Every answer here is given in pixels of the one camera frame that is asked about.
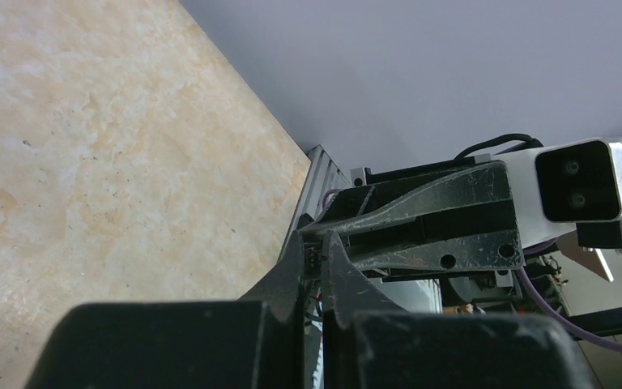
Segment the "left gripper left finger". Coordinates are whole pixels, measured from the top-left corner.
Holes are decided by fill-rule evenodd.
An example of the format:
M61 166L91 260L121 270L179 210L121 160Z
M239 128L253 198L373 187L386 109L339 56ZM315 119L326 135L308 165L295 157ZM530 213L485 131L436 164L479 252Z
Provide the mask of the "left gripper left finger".
M305 250L299 232L291 232L279 261L239 300L260 308L252 387L302 388Z

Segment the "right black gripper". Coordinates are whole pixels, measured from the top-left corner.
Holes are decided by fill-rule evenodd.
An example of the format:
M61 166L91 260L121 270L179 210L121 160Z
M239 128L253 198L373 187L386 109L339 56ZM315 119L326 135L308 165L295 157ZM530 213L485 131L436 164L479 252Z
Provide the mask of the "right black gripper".
M448 280L524 264L506 165L473 157L366 173L301 228L339 235L349 262L398 306L442 309Z

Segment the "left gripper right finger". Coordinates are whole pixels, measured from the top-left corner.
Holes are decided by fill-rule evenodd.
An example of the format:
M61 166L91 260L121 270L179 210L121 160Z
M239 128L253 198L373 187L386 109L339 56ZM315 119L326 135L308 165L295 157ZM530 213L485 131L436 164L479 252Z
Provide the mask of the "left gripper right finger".
M324 385L374 388L376 353L361 321L371 314L401 314L405 310L356 268L336 232L324 236L321 281Z

